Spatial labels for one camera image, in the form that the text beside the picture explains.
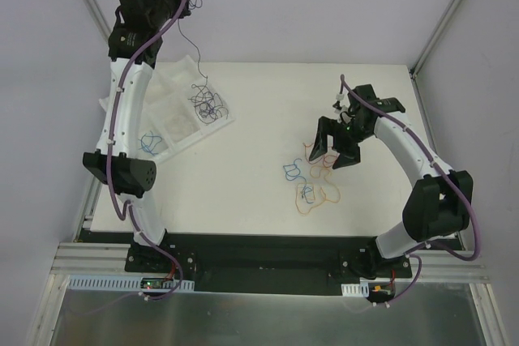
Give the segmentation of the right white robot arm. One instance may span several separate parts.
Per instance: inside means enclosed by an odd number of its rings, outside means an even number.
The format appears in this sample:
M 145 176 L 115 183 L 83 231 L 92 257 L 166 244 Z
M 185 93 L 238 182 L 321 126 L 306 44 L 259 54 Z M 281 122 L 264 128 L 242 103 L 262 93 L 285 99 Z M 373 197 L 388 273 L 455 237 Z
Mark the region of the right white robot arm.
M 333 150 L 337 153 L 333 169 L 359 164 L 361 142 L 376 137 L 412 186 L 401 222 L 367 248 L 365 267 L 371 275 L 384 276 L 395 258 L 468 228 L 474 214 L 472 177 L 454 170 L 425 145 L 397 98 L 379 98 L 370 84 L 350 88 L 342 83 L 333 108 L 337 118 L 318 121 L 310 161 Z

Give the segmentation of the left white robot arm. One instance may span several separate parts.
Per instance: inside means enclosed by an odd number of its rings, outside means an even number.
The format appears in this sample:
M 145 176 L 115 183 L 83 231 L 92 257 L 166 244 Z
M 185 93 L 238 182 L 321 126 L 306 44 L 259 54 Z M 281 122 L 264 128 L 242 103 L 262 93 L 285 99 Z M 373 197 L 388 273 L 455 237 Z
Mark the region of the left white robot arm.
M 109 35 L 110 91 L 101 136 L 84 167 L 106 185 L 120 220 L 129 219 L 134 241 L 148 246 L 143 261 L 165 271 L 172 254 L 161 246 L 166 229 L 152 196 L 157 165 L 138 155 L 145 92 L 165 32 L 190 15 L 189 0 L 119 0 Z

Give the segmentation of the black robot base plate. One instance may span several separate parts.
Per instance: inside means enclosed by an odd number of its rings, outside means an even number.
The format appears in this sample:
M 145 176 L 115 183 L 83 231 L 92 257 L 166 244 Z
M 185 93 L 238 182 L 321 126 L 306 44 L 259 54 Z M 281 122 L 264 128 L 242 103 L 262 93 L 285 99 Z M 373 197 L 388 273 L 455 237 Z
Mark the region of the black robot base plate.
M 375 254 L 372 237 L 168 233 L 156 252 L 132 242 L 125 271 L 175 275 L 197 292 L 337 296 L 362 278 L 408 280 L 410 263 Z

